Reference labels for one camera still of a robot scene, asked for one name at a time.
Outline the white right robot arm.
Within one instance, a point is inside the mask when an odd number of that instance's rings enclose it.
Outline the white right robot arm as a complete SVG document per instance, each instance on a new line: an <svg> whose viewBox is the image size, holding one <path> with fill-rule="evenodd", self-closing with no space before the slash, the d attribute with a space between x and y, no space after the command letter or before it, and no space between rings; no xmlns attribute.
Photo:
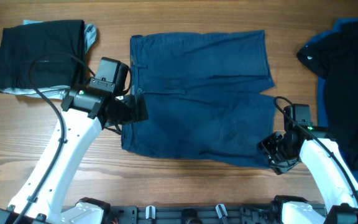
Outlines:
<svg viewBox="0 0 358 224"><path fill-rule="evenodd" d="M311 122L308 105L289 104L280 110L285 134L271 134L258 144L277 174L303 163L324 200L324 215L302 197L278 195L268 220L278 223L358 223L358 183L326 128Z"/></svg>

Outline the dark blue shorts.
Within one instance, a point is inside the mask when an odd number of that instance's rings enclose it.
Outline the dark blue shorts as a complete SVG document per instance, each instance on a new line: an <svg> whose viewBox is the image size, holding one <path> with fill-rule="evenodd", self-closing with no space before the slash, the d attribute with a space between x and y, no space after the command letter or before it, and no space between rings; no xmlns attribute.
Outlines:
<svg viewBox="0 0 358 224"><path fill-rule="evenodd" d="M266 168L273 132L265 32L174 32L130 39L132 93L148 118L122 128L122 148L164 159Z"/></svg>

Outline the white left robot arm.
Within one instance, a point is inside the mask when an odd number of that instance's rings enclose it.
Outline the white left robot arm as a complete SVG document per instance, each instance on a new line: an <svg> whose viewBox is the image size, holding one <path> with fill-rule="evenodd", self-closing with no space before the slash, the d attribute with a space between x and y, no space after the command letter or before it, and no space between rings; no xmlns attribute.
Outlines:
<svg viewBox="0 0 358 224"><path fill-rule="evenodd" d="M145 120L145 105L129 93L131 68L103 57L84 85L71 87L55 110L58 123L47 147L0 223L114 223L111 206L85 197L63 211L63 201L86 151L103 129L121 133L120 125Z"/></svg>

